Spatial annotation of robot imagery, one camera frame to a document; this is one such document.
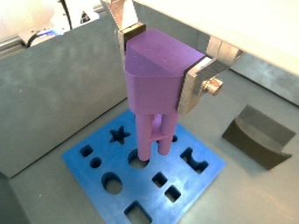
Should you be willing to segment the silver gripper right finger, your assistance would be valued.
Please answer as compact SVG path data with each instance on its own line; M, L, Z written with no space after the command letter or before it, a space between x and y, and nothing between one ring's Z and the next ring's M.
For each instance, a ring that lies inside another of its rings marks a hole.
M234 65L242 51L219 38L210 37L206 53L206 57L187 69L184 75L177 103L177 112L181 115L193 109L206 93L211 95L219 93L223 81L216 76Z

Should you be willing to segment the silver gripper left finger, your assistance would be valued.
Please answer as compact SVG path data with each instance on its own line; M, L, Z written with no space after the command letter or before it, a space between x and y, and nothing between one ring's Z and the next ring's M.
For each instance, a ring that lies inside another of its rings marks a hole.
M132 0L101 0L101 4L116 24L119 50L125 60L127 41L145 31L145 24L137 19Z

